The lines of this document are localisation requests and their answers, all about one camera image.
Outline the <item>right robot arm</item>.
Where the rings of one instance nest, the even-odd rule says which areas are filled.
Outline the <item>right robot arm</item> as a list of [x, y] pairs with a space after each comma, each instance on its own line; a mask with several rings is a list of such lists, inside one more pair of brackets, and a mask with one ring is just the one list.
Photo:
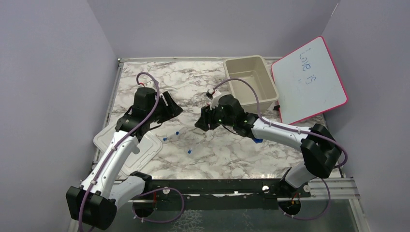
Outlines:
[[297, 127], [270, 121], [245, 112], [231, 94], [214, 97], [210, 105], [202, 107], [194, 125], [203, 131], [229, 126], [236, 134], [253, 141], [269, 140], [300, 151], [303, 161], [288, 169], [276, 186], [277, 192], [286, 197], [292, 196], [312, 179], [328, 178], [342, 153], [323, 125]]

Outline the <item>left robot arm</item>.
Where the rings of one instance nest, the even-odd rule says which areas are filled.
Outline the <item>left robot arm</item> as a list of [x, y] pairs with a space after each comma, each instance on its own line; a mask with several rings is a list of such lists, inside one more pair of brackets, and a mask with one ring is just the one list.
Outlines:
[[79, 187], [69, 187], [66, 200], [71, 218], [80, 224], [106, 230], [112, 224], [117, 210], [134, 196], [147, 198], [152, 192], [152, 179], [147, 174], [132, 174], [126, 181], [114, 185], [126, 159], [138, 154], [138, 145], [152, 130], [151, 123], [162, 125], [183, 109], [169, 92], [158, 93], [150, 87], [139, 88], [134, 103], [118, 119], [112, 140], [101, 160]]

